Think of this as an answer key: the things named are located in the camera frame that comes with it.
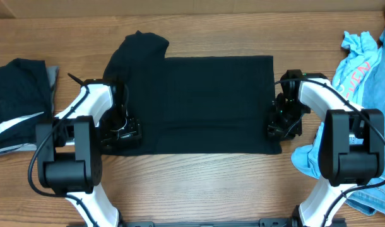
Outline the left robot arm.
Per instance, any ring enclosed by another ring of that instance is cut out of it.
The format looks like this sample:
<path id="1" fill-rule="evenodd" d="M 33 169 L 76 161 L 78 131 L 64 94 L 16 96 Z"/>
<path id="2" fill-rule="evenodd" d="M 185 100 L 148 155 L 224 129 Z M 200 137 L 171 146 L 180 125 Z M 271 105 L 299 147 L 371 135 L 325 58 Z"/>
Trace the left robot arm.
<path id="1" fill-rule="evenodd" d="M 40 195 L 72 203 L 85 226 L 125 226 L 102 187 L 102 155 L 137 148 L 141 123 L 127 110 L 125 83 L 88 79 L 79 84 L 79 95 L 64 111 L 37 124 L 28 183 Z"/>

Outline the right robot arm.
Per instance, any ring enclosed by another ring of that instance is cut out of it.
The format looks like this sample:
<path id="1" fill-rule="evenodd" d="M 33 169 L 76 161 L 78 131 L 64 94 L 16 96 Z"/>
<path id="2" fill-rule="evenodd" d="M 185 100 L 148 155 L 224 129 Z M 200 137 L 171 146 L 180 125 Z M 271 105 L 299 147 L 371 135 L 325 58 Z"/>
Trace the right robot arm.
<path id="1" fill-rule="evenodd" d="M 311 194 L 289 218 L 263 218 L 260 226 L 346 226 L 336 212 L 385 167 L 384 115 L 341 96 L 321 73 L 288 70 L 269 113 L 268 138 L 292 140 L 302 133 L 302 117 L 314 112 L 324 129 L 318 151 L 321 176 Z"/>

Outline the black t-shirt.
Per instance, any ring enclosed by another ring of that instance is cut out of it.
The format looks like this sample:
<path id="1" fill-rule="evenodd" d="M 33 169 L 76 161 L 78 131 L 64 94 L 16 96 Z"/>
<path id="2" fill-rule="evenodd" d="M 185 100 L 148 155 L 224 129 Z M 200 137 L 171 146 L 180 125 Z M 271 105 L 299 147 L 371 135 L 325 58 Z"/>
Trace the black t-shirt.
<path id="1" fill-rule="evenodd" d="M 280 154 L 267 136 L 275 97 L 273 58 L 167 57 L 169 42 L 137 32 L 113 53 L 104 79 L 127 85 L 127 109 L 141 122 L 136 146 L 114 155 Z"/>

